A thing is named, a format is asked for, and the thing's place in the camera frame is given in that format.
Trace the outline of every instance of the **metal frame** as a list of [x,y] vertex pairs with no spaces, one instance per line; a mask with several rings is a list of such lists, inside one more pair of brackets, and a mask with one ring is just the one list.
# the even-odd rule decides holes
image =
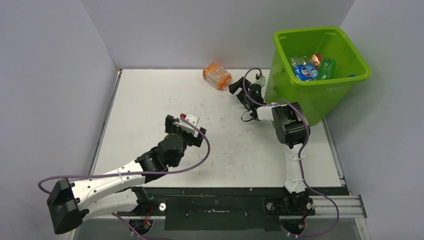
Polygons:
[[[105,121],[103,123],[103,128],[100,134],[100,138],[99,138],[99,142],[97,145],[97,149],[95,152],[95,156],[93,159],[93,163],[90,169],[90,174],[93,174],[95,167],[96,167],[96,163],[99,157],[99,153],[100,153],[100,149],[102,146],[102,142],[103,142],[103,138],[105,136],[105,132],[106,132],[106,127],[108,125],[108,120],[112,111],[112,107],[114,104],[114,100],[115,100],[115,96],[116,93],[118,91],[118,86],[121,80],[121,75],[122,75],[122,69],[118,70],[117,73],[117,77],[116,77],[116,82],[115,82],[115,86],[113,89],[113,93],[111,95],[111,99],[110,99],[110,103],[109,103],[109,108],[107,110],[107,114],[105,116]],[[327,135],[327,139],[328,142],[330,144],[330,148],[331,148],[331,153],[334,159],[334,163],[340,178],[340,183],[342,185],[342,187],[337,187],[335,189],[339,189],[344,191],[347,191],[347,187],[346,187],[346,182],[344,179],[344,174],[342,171],[342,167],[336,152],[336,148],[335,148],[335,144],[333,141],[333,138],[331,136],[331,132],[330,132],[330,128],[327,122],[327,119],[324,118],[323,119],[323,124],[325,127],[325,132]],[[153,194],[153,195],[157,195],[157,191],[159,188],[146,188],[146,191],[149,195]],[[316,188],[316,190],[318,191],[323,191],[324,194],[328,195],[329,192],[325,192],[326,188]],[[181,190],[180,192],[176,192],[179,191],[178,188],[167,188],[167,189],[162,189],[162,194],[168,194],[169,197],[173,197],[173,198],[184,198],[184,197],[193,197],[193,196],[197,196],[197,197],[216,197],[217,195],[203,195],[202,192],[204,192],[205,190],[207,190],[206,188],[185,188],[185,190]],[[263,188],[263,191],[275,191],[275,188]],[[229,188],[228,191],[232,191],[232,196],[237,196],[237,194],[239,193],[238,191],[243,191],[242,188]],[[266,194],[264,192],[261,192],[259,190],[259,188],[255,188],[255,191],[252,192],[253,195],[251,196],[257,196],[257,197],[266,197]],[[335,214],[336,214],[336,210],[333,207],[333,205],[327,201],[325,198],[321,197],[321,196],[312,196],[313,201],[314,201],[314,206],[315,206],[315,212],[316,215],[312,215],[309,218],[334,218]],[[365,222],[365,218],[367,217],[367,214],[365,212],[364,209],[364,205],[362,203],[362,199],[361,196],[359,195],[349,195],[349,193],[343,193],[343,194],[338,194],[338,195],[332,195],[331,198],[337,203],[337,205],[339,206],[339,210],[340,210],[340,217],[341,218],[354,218],[355,222],[356,222],[356,226],[358,228],[358,232],[360,235],[360,238],[362,240],[370,240],[370,233],[368,231],[367,228],[367,224]],[[127,216],[130,219],[136,220],[136,219],[141,219],[144,216]],[[100,218],[113,218],[112,216],[104,216],[104,217],[100,217]],[[151,216],[150,218],[152,219],[166,219],[166,216]],[[280,219],[291,219],[291,218],[298,218],[298,216],[280,216]]]

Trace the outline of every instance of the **cable tie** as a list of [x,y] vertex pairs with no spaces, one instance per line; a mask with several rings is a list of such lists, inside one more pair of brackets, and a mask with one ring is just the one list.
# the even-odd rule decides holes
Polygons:
[[118,172],[118,177],[120,178],[120,184],[124,184],[124,179],[122,178],[121,172],[119,171],[119,168],[116,169],[116,171]]

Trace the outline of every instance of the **screw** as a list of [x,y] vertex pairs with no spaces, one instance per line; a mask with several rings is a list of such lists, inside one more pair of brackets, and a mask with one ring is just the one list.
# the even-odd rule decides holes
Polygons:
[[167,205],[165,203],[161,203],[159,204],[159,210],[161,212],[165,211],[167,209]]
[[274,204],[272,202],[268,202],[266,204],[266,209],[268,209],[269,211],[271,211],[273,209]]

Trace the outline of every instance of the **white wall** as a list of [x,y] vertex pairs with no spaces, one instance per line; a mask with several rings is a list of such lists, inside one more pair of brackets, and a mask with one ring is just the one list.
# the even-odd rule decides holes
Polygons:
[[422,0],[356,0],[341,27],[373,71],[328,116],[374,240],[423,239]]
[[58,237],[37,183],[88,173],[116,74],[79,0],[0,1],[1,239]]
[[271,66],[278,30],[340,26],[354,0],[82,0],[119,68]]

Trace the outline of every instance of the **orange plastic bottle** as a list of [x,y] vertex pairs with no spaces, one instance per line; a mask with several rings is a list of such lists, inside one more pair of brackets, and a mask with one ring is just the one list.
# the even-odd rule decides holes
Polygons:
[[231,83],[231,74],[217,63],[203,69],[203,78],[218,90],[224,90]]

